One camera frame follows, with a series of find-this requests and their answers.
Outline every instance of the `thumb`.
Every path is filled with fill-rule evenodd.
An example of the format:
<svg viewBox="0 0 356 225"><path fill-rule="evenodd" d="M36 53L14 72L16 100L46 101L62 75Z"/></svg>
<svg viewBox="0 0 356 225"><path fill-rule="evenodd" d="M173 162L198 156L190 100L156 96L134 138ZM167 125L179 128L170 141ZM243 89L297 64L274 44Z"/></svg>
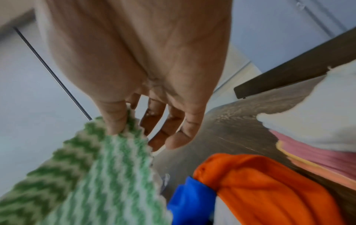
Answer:
<svg viewBox="0 0 356 225"><path fill-rule="evenodd" d="M125 101L102 102L94 100L106 124L106 131L109 135L122 132L127 121L127 107Z"/></svg>

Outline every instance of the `green and white cloth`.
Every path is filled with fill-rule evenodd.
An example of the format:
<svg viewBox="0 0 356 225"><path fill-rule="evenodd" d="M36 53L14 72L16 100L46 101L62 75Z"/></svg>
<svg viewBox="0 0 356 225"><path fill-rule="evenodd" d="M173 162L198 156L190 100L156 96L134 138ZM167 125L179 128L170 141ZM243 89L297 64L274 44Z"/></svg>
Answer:
<svg viewBox="0 0 356 225"><path fill-rule="evenodd" d="M0 225L168 225L172 213L151 169L151 148L134 112L105 135L97 118L63 143L0 200Z"/></svg>

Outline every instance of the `finger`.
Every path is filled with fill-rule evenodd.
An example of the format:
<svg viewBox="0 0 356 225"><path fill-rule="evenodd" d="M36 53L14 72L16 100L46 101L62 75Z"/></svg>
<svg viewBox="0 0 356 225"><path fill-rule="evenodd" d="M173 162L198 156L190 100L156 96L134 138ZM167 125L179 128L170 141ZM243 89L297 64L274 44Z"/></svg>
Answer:
<svg viewBox="0 0 356 225"><path fill-rule="evenodd" d="M146 136L152 132L153 128L155 128L156 124L161 119L165 108L166 104L160 101L153 99L148 100L148 109L140 122L140 126L145 129Z"/></svg>
<svg viewBox="0 0 356 225"><path fill-rule="evenodd" d="M115 135L122 132L127 121L125 101L107 103L94 100L94 102L104 118L107 133Z"/></svg>
<svg viewBox="0 0 356 225"><path fill-rule="evenodd" d="M136 109L138 102L140 101L141 95L133 93L130 97L126 98L126 102L130 103L131 109Z"/></svg>
<svg viewBox="0 0 356 225"><path fill-rule="evenodd" d="M185 121L181 129L166 140L167 149L179 148L188 144L199 131L204 118L204 110L199 113L185 113Z"/></svg>
<svg viewBox="0 0 356 225"><path fill-rule="evenodd" d="M184 120L184 112L175 107L169 106L169 115L158 133L148 142L152 151L159 150L170 136L175 134Z"/></svg>

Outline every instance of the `wooden table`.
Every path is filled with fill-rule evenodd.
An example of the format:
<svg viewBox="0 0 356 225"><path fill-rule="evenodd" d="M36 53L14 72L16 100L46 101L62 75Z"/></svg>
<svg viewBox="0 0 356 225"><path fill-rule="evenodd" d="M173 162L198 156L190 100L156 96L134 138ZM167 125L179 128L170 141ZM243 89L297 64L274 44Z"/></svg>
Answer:
<svg viewBox="0 0 356 225"><path fill-rule="evenodd" d="M210 111L196 138L176 150L164 150L154 159L160 174L171 180L163 192L170 199L179 184L214 153L258 154L270 157L323 185L338 202L348 224L356 224L356 191L297 168L276 149L277 138L256 120L259 113L286 111L309 95L324 76L270 90Z"/></svg>

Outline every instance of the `pink cloth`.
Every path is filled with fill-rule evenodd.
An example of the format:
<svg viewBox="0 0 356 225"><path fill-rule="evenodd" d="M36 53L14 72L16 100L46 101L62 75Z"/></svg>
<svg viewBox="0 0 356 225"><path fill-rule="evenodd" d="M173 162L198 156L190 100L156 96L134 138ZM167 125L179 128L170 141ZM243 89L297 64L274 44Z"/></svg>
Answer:
<svg viewBox="0 0 356 225"><path fill-rule="evenodd" d="M339 152L315 148L277 131L270 130L270 132L283 142L285 151L356 180L356 152Z"/></svg>

